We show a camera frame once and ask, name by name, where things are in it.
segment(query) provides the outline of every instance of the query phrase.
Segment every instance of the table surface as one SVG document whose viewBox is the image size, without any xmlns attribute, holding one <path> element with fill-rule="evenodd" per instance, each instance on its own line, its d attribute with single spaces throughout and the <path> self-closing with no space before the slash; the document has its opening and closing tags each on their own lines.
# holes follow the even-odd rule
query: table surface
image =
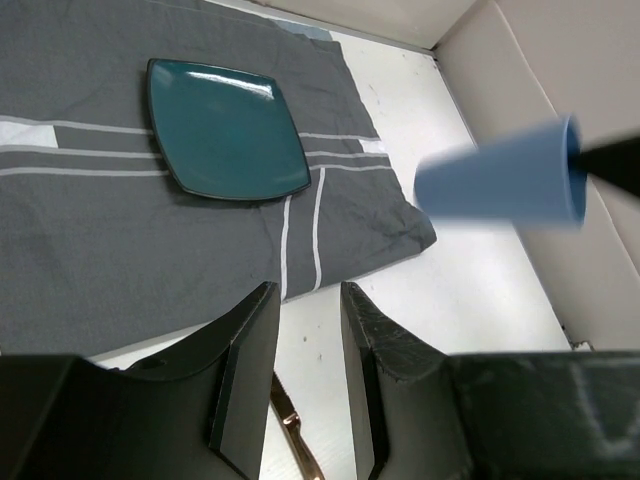
<svg viewBox="0 0 640 480">
<path fill-rule="evenodd" d="M 422 159 L 472 140 L 427 55 L 333 32 L 407 199 Z M 445 353 L 568 350 L 569 344 L 511 227 L 435 225 L 422 255 L 356 279 L 389 317 Z M 326 478 L 355 479 L 340 334 L 339 287 L 282 306 L 276 371 Z M 198 327 L 95 361 L 126 368 Z M 261 479 L 302 478 L 270 409 Z"/>
</svg>

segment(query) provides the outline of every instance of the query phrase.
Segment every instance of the wall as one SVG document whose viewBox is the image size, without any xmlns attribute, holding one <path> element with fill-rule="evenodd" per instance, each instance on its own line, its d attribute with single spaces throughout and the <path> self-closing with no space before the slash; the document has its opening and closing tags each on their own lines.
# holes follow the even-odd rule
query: wall
<svg viewBox="0 0 640 480">
<path fill-rule="evenodd" d="M 479 142 L 573 112 L 593 144 L 640 129 L 638 19 L 638 0 L 483 0 L 436 53 Z M 580 233 L 521 237 L 573 339 L 640 348 L 636 199 L 595 181 Z"/>
<path fill-rule="evenodd" d="M 423 48 L 433 48 L 476 0 L 252 0 Z"/>
</svg>

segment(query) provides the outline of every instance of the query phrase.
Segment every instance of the dark teal square plate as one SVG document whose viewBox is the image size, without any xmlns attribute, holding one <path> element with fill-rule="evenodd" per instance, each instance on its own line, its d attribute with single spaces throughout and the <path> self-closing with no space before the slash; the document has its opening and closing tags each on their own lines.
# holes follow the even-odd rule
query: dark teal square plate
<svg viewBox="0 0 640 480">
<path fill-rule="evenodd" d="M 152 59 L 147 82 L 156 139 L 187 192 L 270 200 L 311 184 L 300 138 L 272 78 Z"/>
</svg>

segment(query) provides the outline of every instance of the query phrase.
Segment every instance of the blue plastic cup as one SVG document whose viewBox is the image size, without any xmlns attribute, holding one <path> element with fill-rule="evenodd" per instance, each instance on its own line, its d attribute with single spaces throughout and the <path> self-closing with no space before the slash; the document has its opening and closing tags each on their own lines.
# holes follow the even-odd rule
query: blue plastic cup
<svg viewBox="0 0 640 480">
<path fill-rule="evenodd" d="M 416 173 L 415 196 L 431 218 L 581 225 L 586 173 L 569 169 L 580 151 L 571 117 L 458 153 Z"/>
</svg>

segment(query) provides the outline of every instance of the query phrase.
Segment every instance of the knife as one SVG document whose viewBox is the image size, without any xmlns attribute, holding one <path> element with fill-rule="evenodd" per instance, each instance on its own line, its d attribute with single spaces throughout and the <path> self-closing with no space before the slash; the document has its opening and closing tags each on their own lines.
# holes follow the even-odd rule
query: knife
<svg viewBox="0 0 640 480">
<path fill-rule="evenodd" d="M 276 372 L 273 372 L 271 380 L 271 403 L 305 480 L 325 480 L 320 465 L 302 439 L 300 434 L 302 421 Z"/>
</svg>

